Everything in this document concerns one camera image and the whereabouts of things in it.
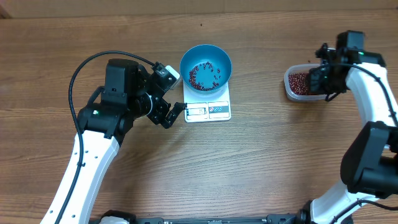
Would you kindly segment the red beans in bowl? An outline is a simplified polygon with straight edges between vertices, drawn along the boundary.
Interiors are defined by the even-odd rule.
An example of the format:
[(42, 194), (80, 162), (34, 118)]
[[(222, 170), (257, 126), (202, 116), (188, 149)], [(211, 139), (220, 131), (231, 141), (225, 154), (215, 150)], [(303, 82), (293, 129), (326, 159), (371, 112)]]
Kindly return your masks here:
[(188, 73), (189, 84), (199, 91), (210, 91), (220, 86), (221, 70), (211, 62), (195, 65)]

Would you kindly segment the blue metal bowl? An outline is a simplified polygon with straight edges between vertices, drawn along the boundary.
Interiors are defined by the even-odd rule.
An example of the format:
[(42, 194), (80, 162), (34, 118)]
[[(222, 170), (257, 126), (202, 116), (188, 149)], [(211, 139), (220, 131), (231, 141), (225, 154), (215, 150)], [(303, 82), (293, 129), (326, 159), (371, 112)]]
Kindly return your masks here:
[[(189, 71), (195, 65), (202, 62), (211, 62), (216, 68), (221, 70), (220, 86), (214, 90), (199, 91), (194, 89), (188, 82)], [(192, 47), (183, 55), (180, 61), (180, 74), (183, 78), (183, 83), (190, 87), (194, 92), (204, 95), (212, 94), (228, 83), (231, 78), (232, 71), (233, 65), (229, 55), (223, 49), (210, 44), (202, 44)]]

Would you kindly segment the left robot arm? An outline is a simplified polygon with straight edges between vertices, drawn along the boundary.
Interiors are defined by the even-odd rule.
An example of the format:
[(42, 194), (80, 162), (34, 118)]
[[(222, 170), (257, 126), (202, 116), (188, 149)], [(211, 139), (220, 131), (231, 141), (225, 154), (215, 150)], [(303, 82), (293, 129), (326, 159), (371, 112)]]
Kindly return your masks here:
[(146, 116), (167, 129), (186, 108), (163, 99), (179, 84), (180, 74), (159, 62), (152, 70), (148, 73), (133, 60), (108, 61), (104, 86), (76, 117), (72, 155), (42, 223), (88, 223), (105, 173), (134, 121)]

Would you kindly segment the clear plastic bean container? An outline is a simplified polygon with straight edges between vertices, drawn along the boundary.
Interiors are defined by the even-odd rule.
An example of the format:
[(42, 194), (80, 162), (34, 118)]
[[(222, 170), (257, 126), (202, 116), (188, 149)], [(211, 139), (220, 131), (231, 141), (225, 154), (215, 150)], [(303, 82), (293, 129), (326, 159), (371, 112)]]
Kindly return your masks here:
[(295, 73), (308, 73), (311, 68), (318, 67), (319, 64), (306, 63), (301, 65), (294, 65), (287, 69), (284, 75), (284, 85), (287, 98), (291, 101), (296, 102), (308, 102), (308, 101), (318, 101), (324, 100), (326, 95), (297, 95), (295, 94), (289, 84), (289, 75)]

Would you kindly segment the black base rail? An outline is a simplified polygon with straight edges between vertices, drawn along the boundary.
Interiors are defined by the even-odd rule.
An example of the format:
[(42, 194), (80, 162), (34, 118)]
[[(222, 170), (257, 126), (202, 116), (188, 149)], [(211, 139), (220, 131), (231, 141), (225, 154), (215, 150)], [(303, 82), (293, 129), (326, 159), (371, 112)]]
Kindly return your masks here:
[(134, 224), (296, 224), (300, 223), (294, 214), (270, 214), (266, 217), (234, 218), (136, 218)]

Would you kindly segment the white digital kitchen scale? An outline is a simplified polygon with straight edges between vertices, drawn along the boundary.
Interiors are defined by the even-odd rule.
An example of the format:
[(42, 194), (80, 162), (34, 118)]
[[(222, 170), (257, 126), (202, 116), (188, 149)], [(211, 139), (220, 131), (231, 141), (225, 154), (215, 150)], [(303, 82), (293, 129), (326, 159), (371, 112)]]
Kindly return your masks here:
[(183, 99), (187, 104), (184, 114), (187, 123), (229, 121), (231, 119), (228, 83), (218, 91), (207, 95), (194, 92), (184, 83)]

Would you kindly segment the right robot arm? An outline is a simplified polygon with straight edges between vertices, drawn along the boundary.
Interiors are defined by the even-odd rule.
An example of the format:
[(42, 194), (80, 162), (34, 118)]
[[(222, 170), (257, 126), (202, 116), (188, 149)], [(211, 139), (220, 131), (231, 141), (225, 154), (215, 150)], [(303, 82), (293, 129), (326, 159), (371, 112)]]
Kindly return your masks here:
[(331, 101), (352, 92), (363, 127), (342, 158), (340, 180), (290, 223), (352, 223), (352, 214), (365, 205), (397, 210), (378, 203), (397, 194), (397, 157), (382, 154), (385, 149), (397, 153), (397, 102), (382, 55), (366, 51), (364, 37), (347, 30), (337, 35), (334, 48), (323, 44), (315, 53), (321, 63), (304, 81), (308, 94)]

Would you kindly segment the red beans in container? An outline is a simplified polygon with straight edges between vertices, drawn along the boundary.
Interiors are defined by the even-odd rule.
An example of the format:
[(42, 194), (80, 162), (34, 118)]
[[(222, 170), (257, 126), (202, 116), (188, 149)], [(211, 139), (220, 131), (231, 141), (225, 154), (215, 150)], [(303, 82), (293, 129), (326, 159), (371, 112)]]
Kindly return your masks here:
[(307, 83), (308, 73), (289, 74), (289, 87), (296, 95), (308, 95), (309, 87)]

